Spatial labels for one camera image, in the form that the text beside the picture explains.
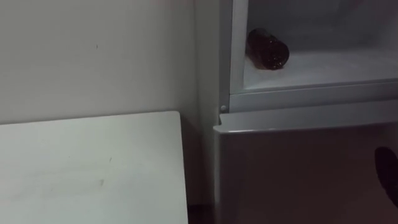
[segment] wall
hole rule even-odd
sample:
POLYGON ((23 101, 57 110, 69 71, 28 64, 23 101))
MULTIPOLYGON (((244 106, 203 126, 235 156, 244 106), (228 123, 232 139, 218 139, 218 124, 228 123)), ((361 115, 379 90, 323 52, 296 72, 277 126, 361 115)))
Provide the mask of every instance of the wall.
POLYGON ((206 171, 203 203, 214 202, 217 146, 213 126, 218 124, 219 107, 219 5, 219 0, 195 0, 198 102, 206 171))
POLYGON ((0 123, 178 110, 199 185, 193 1, 3 0, 0 30, 0 123))

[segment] refrigerator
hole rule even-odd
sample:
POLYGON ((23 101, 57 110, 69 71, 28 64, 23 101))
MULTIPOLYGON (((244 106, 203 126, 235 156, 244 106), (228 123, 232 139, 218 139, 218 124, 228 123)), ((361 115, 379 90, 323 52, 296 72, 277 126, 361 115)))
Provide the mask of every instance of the refrigerator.
POLYGON ((398 152, 398 2, 196 4, 216 222, 397 223, 374 152, 398 152), (259 27, 288 46, 282 69, 246 56, 259 27))

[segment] bottle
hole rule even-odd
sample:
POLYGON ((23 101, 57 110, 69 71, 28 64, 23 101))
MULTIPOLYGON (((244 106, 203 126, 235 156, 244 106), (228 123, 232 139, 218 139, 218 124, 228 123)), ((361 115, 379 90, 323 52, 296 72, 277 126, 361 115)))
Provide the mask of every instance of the bottle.
POLYGON ((246 39, 247 55, 257 68, 281 69, 289 59, 289 49, 263 28, 257 28, 246 39))

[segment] freezer shelf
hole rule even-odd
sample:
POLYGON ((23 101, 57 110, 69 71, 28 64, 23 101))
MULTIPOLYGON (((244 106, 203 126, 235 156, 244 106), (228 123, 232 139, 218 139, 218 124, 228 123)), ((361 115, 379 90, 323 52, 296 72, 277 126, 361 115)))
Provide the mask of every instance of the freezer shelf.
POLYGON ((383 49, 292 52, 276 71, 259 70, 246 57, 243 92, 391 82, 397 71, 398 52, 383 49))

